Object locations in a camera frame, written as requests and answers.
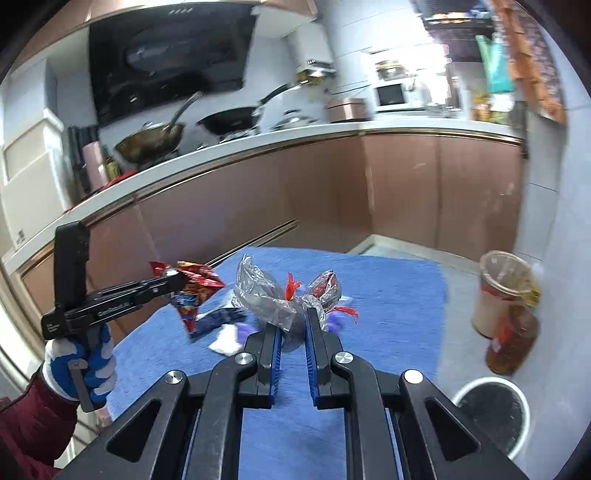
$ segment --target glass jar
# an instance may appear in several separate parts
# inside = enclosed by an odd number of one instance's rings
[[[525,360],[539,332],[540,321],[525,305],[510,306],[486,352],[488,368],[499,375],[512,375]]]

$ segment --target pot lid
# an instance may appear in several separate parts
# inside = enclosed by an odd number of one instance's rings
[[[316,122],[315,119],[310,118],[309,116],[302,115],[301,110],[288,110],[283,115],[285,118],[279,120],[275,125],[273,125],[273,130],[278,130],[281,128],[289,127],[291,124],[298,123],[298,122],[308,122],[313,123]]]

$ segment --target blue glove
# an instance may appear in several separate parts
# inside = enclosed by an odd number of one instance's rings
[[[79,358],[88,361],[84,382],[90,390],[90,399],[94,403],[104,402],[117,379],[117,361],[113,355],[113,339],[108,325],[101,326],[100,344],[88,356],[80,343],[67,338],[50,340],[45,345],[45,362],[41,368],[43,380],[49,388],[66,400],[78,401],[68,362]]]

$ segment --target clear plastic bag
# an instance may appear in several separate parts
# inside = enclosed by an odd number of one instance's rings
[[[262,322],[276,325],[289,332],[295,323],[304,323],[304,310],[296,297],[285,299],[285,291],[273,276],[255,265],[250,255],[238,264],[234,295],[243,307]]]
[[[306,310],[309,308],[314,308],[318,313],[322,331],[329,331],[326,313],[338,308],[342,288],[332,270],[317,275],[308,285],[306,294],[301,296],[295,295],[300,282],[294,281],[291,273],[288,278],[287,287],[283,290],[270,273],[255,265],[250,255],[244,255],[236,272],[232,304],[246,307],[261,322],[278,326],[288,334],[286,341],[296,345],[298,340],[303,339]],[[343,311],[357,316],[354,309]]]

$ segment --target plastic bag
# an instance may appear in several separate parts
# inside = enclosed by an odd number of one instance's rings
[[[328,332],[326,313],[345,308],[337,307],[342,288],[332,270],[317,275],[304,295],[296,295],[299,286],[301,283],[289,273],[284,291],[270,273],[257,267],[250,255],[244,255],[238,264],[234,285],[236,301],[233,304],[248,308],[262,322],[280,327],[289,334],[286,342],[296,345],[304,336],[307,309],[316,310],[320,328]],[[342,311],[358,316],[355,309]]]
[[[234,295],[260,321],[276,325],[284,332],[289,332],[295,323],[305,322],[299,302],[286,300],[285,291],[270,273],[254,264],[250,255],[244,255],[238,264]]]
[[[503,43],[495,38],[492,43],[484,35],[476,35],[480,56],[485,68],[488,93],[509,93],[515,90],[507,71]]]

